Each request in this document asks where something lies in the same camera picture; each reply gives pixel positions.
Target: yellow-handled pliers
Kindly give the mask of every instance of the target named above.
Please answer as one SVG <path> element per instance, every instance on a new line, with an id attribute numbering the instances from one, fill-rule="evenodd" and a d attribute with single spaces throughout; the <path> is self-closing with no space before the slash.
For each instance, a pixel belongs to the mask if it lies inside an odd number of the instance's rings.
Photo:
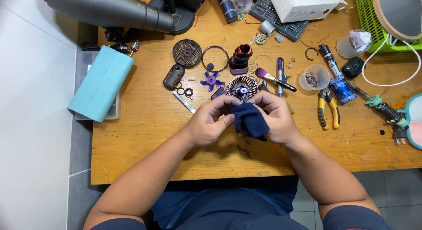
<path id="1" fill-rule="evenodd" d="M 330 92 L 328 87 L 324 88 L 318 93 L 319 123 L 321 123 L 321 126 L 324 130 L 328 130 L 328 126 L 325 121 L 325 115 L 324 115 L 325 102 L 328 103 L 328 105 L 331 108 L 331 111 L 333 112 L 333 128 L 334 129 L 340 128 L 340 113 L 338 112 L 338 107 L 333 98 L 333 94 Z"/>

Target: white wall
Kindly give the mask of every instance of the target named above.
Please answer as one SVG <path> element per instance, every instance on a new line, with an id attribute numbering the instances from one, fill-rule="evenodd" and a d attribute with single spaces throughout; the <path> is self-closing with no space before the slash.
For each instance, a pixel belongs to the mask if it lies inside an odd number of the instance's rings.
<path id="1" fill-rule="evenodd" d="M 77 21 L 0 0 L 0 230 L 64 230 Z"/>

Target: wooden workbench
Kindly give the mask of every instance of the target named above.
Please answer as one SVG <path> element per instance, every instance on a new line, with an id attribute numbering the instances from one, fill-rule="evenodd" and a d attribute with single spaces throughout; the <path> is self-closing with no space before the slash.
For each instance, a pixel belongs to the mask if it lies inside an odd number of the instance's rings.
<path id="1" fill-rule="evenodd" d="M 346 1 L 349 3 L 346 8 L 355 5 L 355 0 Z M 171 66 L 175 64 L 172 48 L 176 42 L 185 38 L 192 39 L 198 42 L 202 50 L 210 45 L 219 45 L 231 56 L 235 47 L 241 43 L 249 43 L 253 35 L 261 33 L 258 24 L 245 23 L 259 22 L 250 15 L 246 15 L 242 21 L 228 24 L 217 0 L 208 0 L 203 7 L 196 27 L 192 27 L 185 34 L 169 36 L 153 32 L 143 33 L 140 38 L 140 50 L 133 56 L 135 65 L 122 87 L 120 119 L 94 122 L 92 184 L 112 183 L 132 164 L 179 130 L 192 116 L 162 84 Z M 360 28 L 360 22 L 356 8 L 348 12 L 334 10 L 324 20 L 309 22 L 301 39 L 312 46 L 328 44 L 338 65 L 342 66 L 346 59 L 336 54 L 335 45 L 349 30 L 357 28 Z M 422 152 L 409 144 L 401 144 L 398 147 L 387 127 L 383 126 L 382 118 L 366 107 L 360 97 L 345 105 L 339 105 L 341 127 L 338 130 L 332 129 L 332 114 L 326 107 L 330 129 L 323 131 L 316 113 L 317 91 L 303 90 L 299 86 L 297 74 L 302 73 L 311 64 L 325 66 L 325 62 L 321 56 L 316 56 L 314 51 L 309 51 L 309 55 L 315 60 L 307 60 L 304 55 L 307 46 L 299 40 L 293 43 L 286 39 L 280 45 L 273 38 L 275 34 L 276 32 L 265 44 L 252 46 L 250 63 L 257 63 L 276 75 L 276 60 L 279 56 L 291 62 L 293 69 L 286 68 L 286 74 L 293 76 L 289 83 L 297 87 L 298 91 L 293 93 L 285 90 L 284 96 L 295 111 L 296 124 L 306 136 L 350 171 L 422 167 Z M 109 44 L 101 28 L 99 44 Z M 361 57 L 366 60 L 368 55 L 365 53 Z M 225 55 L 218 49 L 208 51 L 205 58 L 205 64 L 212 62 L 216 68 L 226 61 Z M 391 84 L 407 79 L 416 67 L 417 58 L 412 53 L 380 54 L 371 59 L 365 71 L 370 81 Z M 202 87 L 199 83 L 199 80 L 205 78 L 204 72 L 204 67 L 198 64 L 187 69 L 182 81 L 183 87 L 191 87 L 194 90 L 191 99 L 185 99 L 195 109 L 209 101 L 214 93 L 208 92 L 208 86 Z M 233 78 L 235 76 L 226 69 L 221 72 L 219 80 L 229 83 Z M 383 101 L 391 103 L 397 101 L 401 93 L 406 93 L 406 88 L 409 88 L 413 95 L 420 93 L 421 80 L 422 74 L 418 74 L 404 85 L 395 87 L 372 86 L 365 82 L 362 76 L 353 82 L 367 93 L 380 94 Z M 271 84 L 269 89 L 275 91 L 276 87 Z M 384 136 L 380 135 L 380 130 L 385 130 Z M 172 180 L 279 176 L 294 173 L 282 147 L 251 138 L 244 139 L 231 127 L 213 145 L 191 150 Z"/>

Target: light blue battery pack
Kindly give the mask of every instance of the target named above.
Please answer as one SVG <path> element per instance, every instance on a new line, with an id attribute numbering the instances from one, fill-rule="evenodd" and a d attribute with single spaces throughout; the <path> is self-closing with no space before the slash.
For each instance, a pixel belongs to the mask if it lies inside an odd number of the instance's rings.
<path id="1" fill-rule="evenodd" d="M 134 62 L 103 45 L 67 108 L 103 122 Z"/>

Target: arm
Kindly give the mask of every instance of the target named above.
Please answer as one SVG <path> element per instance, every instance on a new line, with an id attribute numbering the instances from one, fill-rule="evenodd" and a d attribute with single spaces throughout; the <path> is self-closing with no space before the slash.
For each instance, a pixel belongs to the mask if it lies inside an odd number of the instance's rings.
<path id="1" fill-rule="evenodd" d="M 132 218 L 142 222 L 144 215 L 164 191 L 185 154 L 195 146 L 215 142 L 234 123 L 228 114 L 240 101 L 230 96 L 202 104 L 191 120 L 158 148 L 127 169 L 111 184 L 92 207 L 84 230 L 115 218 Z"/>
<path id="2" fill-rule="evenodd" d="M 267 138 L 286 148 L 303 186 L 318 202 L 321 219 L 341 205 L 364 206 L 379 213 L 355 176 L 300 132 L 284 98 L 261 91 L 249 102 L 257 105 L 269 125 Z"/>

